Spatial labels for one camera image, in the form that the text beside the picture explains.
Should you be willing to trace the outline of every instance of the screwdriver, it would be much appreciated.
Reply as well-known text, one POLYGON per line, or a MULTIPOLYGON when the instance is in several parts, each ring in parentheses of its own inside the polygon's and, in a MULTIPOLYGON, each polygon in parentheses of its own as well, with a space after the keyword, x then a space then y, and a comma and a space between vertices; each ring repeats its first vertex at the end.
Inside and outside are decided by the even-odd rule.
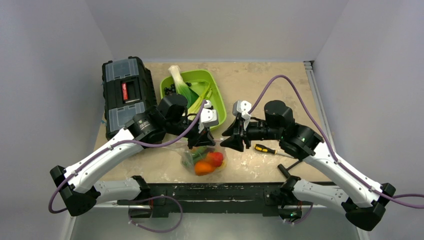
POLYGON ((288 154, 279 152, 277 150, 271 149, 271 148, 266 147, 266 146, 261 145, 261 144, 255 144, 254 145, 254 149, 257 150, 257 151, 259 151, 259 152, 262 152, 262 153, 278 154, 278 155, 281 155, 281 156, 284 156, 284 157, 287 157, 287 158, 294 159, 294 157, 292 157, 292 156, 290 156, 288 154))

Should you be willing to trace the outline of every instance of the white wall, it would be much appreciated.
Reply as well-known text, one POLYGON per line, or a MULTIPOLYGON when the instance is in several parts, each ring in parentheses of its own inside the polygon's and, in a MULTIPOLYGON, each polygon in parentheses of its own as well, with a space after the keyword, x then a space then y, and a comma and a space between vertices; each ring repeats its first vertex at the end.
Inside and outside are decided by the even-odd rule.
POLYGON ((347 0, 86 0, 114 58, 314 60, 347 0))
POLYGON ((83 0, 0 2, 0 238, 57 240, 49 171, 93 149, 112 55, 83 0))
MULTIPOLYGON (((313 65, 337 151, 398 194, 424 193, 423 13, 419 0, 350 0, 313 65)), ((422 239, 423 220, 389 203, 371 237, 422 239)))

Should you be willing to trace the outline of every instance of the toolbox lid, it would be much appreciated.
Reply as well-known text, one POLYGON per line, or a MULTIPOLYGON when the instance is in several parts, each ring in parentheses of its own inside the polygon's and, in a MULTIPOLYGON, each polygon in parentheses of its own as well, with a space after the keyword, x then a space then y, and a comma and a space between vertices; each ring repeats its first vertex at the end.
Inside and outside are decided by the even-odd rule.
POLYGON ((122 59, 106 64, 106 82, 115 79, 124 79, 139 74, 139 67, 135 58, 122 59))
POLYGON ((111 132, 120 130, 131 120, 134 115, 144 113, 146 110, 144 102, 137 102, 133 105, 127 105, 109 110, 109 119, 107 124, 111 132))

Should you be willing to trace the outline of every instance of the black metal frame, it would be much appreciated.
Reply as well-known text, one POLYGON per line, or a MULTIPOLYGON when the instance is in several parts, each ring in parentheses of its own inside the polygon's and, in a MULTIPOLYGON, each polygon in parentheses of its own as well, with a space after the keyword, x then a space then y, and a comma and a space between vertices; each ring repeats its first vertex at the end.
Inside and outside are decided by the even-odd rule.
MULTIPOLYGON (((247 183, 148 183, 148 189, 135 200, 154 196, 175 198, 184 213, 208 214, 262 214, 264 217, 285 215, 281 207, 297 205, 299 201, 281 201, 275 196, 282 192, 284 182, 247 182, 247 183)), ((314 182, 324 186, 334 186, 330 181, 314 182)), ((118 205, 139 205, 129 200, 119 200, 118 205)), ((166 218, 169 213, 179 213, 179 207, 166 198, 155 199, 153 211, 135 210, 133 218, 166 218)))

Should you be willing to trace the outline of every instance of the plastic bag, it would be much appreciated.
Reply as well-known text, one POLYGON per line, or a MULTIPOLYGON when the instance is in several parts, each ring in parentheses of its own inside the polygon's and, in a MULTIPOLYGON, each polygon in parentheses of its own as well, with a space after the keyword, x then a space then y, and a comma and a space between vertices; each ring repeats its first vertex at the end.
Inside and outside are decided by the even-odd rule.
POLYGON ((189 149, 187 144, 176 144, 169 149, 181 156, 181 164, 191 173, 203 176, 224 169, 227 165, 225 148, 215 146, 195 146, 189 149))

